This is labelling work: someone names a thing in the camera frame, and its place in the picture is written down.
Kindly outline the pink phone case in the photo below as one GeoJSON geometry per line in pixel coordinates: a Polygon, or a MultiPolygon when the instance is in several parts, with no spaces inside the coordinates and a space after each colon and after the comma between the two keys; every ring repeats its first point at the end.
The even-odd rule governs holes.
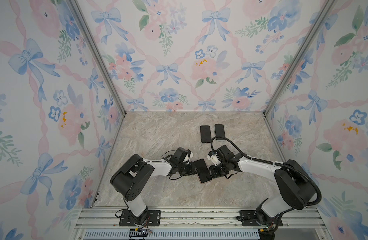
{"type": "Polygon", "coordinates": [[[204,159],[194,161],[194,164],[201,184],[207,183],[212,180],[209,169],[204,159]]]}

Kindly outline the black phone case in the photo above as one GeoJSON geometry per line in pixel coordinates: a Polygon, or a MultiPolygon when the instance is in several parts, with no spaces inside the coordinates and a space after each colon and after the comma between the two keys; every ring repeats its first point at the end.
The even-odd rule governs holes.
{"type": "Polygon", "coordinates": [[[201,142],[210,143],[212,140],[210,126],[200,126],[201,142]]]}

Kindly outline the light blue phone case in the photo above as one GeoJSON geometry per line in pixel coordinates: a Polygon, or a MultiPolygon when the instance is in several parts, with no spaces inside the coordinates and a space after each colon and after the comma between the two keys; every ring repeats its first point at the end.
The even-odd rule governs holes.
{"type": "Polygon", "coordinates": [[[215,137],[217,141],[224,141],[226,134],[225,134],[225,127],[222,124],[215,125],[215,137]]]}

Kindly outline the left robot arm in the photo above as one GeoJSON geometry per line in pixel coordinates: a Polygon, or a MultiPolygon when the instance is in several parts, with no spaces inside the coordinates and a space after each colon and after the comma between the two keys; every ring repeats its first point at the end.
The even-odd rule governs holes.
{"type": "Polygon", "coordinates": [[[147,160],[135,154],[131,156],[111,177],[110,183],[123,196],[129,217],[138,225],[147,220],[148,207],[140,196],[150,177],[180,177],[196,175],[200,171],[190,162],[191,153],[181,153],[147,160]]]}

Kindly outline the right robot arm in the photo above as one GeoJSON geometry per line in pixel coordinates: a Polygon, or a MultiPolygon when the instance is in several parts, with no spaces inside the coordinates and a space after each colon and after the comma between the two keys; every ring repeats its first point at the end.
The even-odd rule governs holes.
{"type": "Polygon", "coordinates": [[[212,152],[207,158],[213,163],[209,167],[209,172],[214,179],[226,177],[230,171],[235,171],[256,174],[276,182],[279,193],[261,202],[254,213],[247,217],[239,216],[243,223],[253,222],[257,226],[272,224],[278,226],[283,214],[292,210],[303,210],[322,200],[319,186],[296,161],[272,162],[241,154],[228,160],[212,152]]]}

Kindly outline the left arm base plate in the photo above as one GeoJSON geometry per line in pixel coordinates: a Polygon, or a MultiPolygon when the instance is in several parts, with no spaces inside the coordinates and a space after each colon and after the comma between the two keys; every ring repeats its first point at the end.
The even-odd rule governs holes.
{"type": "Polygon", "coordinates": [[[119,226],[121,227],[158,227],[161,222],[160,210],[146,209],[139,217],[136,217],[130,210],[121,210],[119,218],[119,226]]]}

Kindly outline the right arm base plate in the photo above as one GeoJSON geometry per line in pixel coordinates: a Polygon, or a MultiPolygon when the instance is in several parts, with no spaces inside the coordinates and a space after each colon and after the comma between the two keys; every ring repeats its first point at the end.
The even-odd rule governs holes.
{"type": "Polygon", "coordinates": [[[274,218],[267,217],[264,213],[257,213],[254,210],[241,210],[236,220],[241,222],[244,227],[275,228],[283,226],[279,215],[274,218]]]}

